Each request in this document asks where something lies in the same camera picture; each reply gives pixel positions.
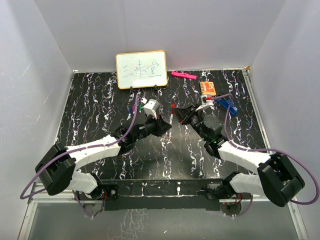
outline whiteboard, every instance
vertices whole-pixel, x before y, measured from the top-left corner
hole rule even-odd
[[[162,50],[119,53],[115,56],[115,62],[120,89],[168,84],[166,53]]]

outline wire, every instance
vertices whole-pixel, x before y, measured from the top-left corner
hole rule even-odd
[[[107,198],[108,198],[107,192],[104,192],[102,194],[102,206],[103,206],[103,208],[105,208],[105,206],[106,206]]]
[[[315,185],[315,196],[314,196],[314,198],[312,200],[306,201],[306,202],[291,200],[291,202],[295,203],[295,204],[299,204],[299,205],[310,205],[310,204],[315,203],[319,199],[319,195],[320,195],[320,188],[319,188],[318,181],[317,181],[316,177],[312,174],[312,172],[307,168],[307,166],[305,166],[302,162],[300,162],[294,156],[292,156],[291,154],[289,154],[289,153],[287,153],[285,151],[281,151],[281,150],[276,149],[276,148],[247,149],[247,148],[242,148],[242,147],[239,147],[239,146],[235,145],[235,143],[231,140],[230,136],[227,133],[227,120],[228,120],[229,110],[230,110],[231,104],[233,102],[232,101],[233,100],[232,94],[231,93],[227,93],[227,94],[224,94],[224,95],[221,95],[221,96],[213,97],[212,100],[222,99],[222,98],[225,98],[225,97],[229,97],[230,98],[230,102],[229,102],[228,108],[226,110],[225,119],[224,119],[224,132],[225,132],[225,135],[226,135],[229,143],[232,146],[234,146],[235,148],[237,148],[239,150],[242,150],[242,151],[248,151],[248,152],[278,152],[278,153],[284,154],[284,155],[288,156],[289,158],[291,158],[293,161],[295,161],[297,164],[299,164],[310,175],[310,177],[312,178],[312,180],[314,182],[314,185]]]
[[[139,94],[137,94],[135,96],[135,105],[138,104],[138,99],[142,99],[141,97],[139,97]],[[111,142],[111,143],[107,143],[107,144],[93,144],[93,145],[89,145],[89,146],[82,146],[82,147],[78,147],[78,148],[75,148],[75,149],[72,149],[72,150],[67,150],[61,154],[59,154],[58,156],[54,157],[52,160],[50,160],[47,164],[45,164],[36,174],[35,176],[31,179],[31,181],[26,185],[26,187],[23,189],[22,193],[20,194],[20,199],[27,199],[27,198],[30,198],[32,197],[33,195],[36,195],[38,193],[41,193],[43,191],[45,191],[46,189],[43,188],[39,191],[35,191],[35,192],[32,192],[30,193],[29,195],[25,195],[26,194],[26,191],[30,188],[30,186],[34,183],[34,181],[42,174],[42,172],[44,170],[47,169],[47,167],[49,167],[52,163],[54,163],[55,161],[57,161],[58,159],[60,159],[61,157],[65,156],[65,155],[68,155],[68,154],[71,154],[71,153],[74,153],[74,152],[78,152],[78,151],[82,151],[82,150],[85,150],[85,149],[91,149],[91,148],[98,148],[98,147],[108,147],[108,146],[112,146],[114,144],[117,144],[119,143],[120,141],[122,141],[128,134],[129,132],[131,131],[132,127],[134,126],[134,123],[135,123],[135,120],[136,120],[136,116],[137,116],[137,112],[138,111],[135,111],[134,114],[133,114],[133,118],[132,118],[132,121],[131,121],[131,124],[129,126],[129,128],[127,129],[127,131],[125,132],[125,134],[120,137],[118,140],[116,140],[115,142]]]
[[[85,212],[85,214],[87,214],[89,217],[91,217],[91,218],[94,218],[95,216],[96,216],[96,214],[95,215],[92,215],[91,214],[91,212],[89,212],[83,205],[82,205],[82,203],[80,202],[80,200],[79,200],[79,198],[77,197],[77,195],[76,195],[76,192],[75,191],[73,191],[72,190],[72,192],[73,192],[73,195],[74,195],[74,199],[78,202],[78,204],[81,206],[81,208],[82,208],[82,210]]]
[[[237,195],[236,195],[236,199],[235,199],[235,204],[239,204],[239,203],[241,203],[241,201],[242,201],[242,193],[238,193]]]
[[[236,215],[236,216],[237,216],[237,217],[241,217],[241,216],[245,215],[245,214],[249,211],[249,209],[251,208],[251,205],[252,205],[252,202],[253,202],[253,201],[254,201],[254,196],[251,195],[251,199],[250,199],[249,205],[248,205],[248,207],[246,208],[246,210],[244,210],[242,213],[240,213],[240,214],[238,214],[238,215]]]
[[[101,213],[102,211],[103,211],[103,209],[97,211],[97,212],[95,213],[95,215],[93,215],[93,217],[95,218],[95,217],[96,217],[99,213]]]

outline blue object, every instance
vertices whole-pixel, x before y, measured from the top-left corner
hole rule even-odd
[[[225,109],[228,109],[228,106],[230,104],[230,99],[220,98],[216,100],[218,103],[220,103]],[[229,112],[235,116],[238,114],[238,108],[234,105],[234,103],[231,104]]]

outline whiteboard frame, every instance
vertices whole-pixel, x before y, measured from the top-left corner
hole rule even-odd
[[[117,64],[117,56],[118,55],[124,55],[124,54],[146,54],[146,53],[158,53],[158,52],[163,52],[164,53],[164,66],[165,66],[165,78],[166,78],[166,84],[163,85],[157,85],[157,87],[164,87],[168,85],[168,71],[167,71],[167,56],[166,52],[164,50],[155,50],[155,51],[137,51],[137,52],[127,52],[127,53],[118,53],[115,55],[115,67],[116,67],[116,82],[118,85],[119,89],[131,89],[130,87],[120,87],[119,86],[119,79],[118,79],[118,64]],[[136,86],[132,87],[133,89],[139,89],[139,88],[152,88],[155,85],[147,85],[147,86]]]

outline white enclosure wall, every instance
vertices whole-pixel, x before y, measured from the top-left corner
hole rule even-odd
[[[54,142],[71,76],[35,2],[0,1],[0,239],[18,237],[19,195]]]
[[[168,70],[251,65],[285,0],[35,0],[73,70],[164,50]]]
[[[271,145],[299,157],[318,180],[319,36],[319,1],[289,0],[251,68],[253,91]],[[306,188],[298,200],[309,201],[315,196],[314,184],[300,172]],[[299,208],[310,239],[318,240],[320,201]]]

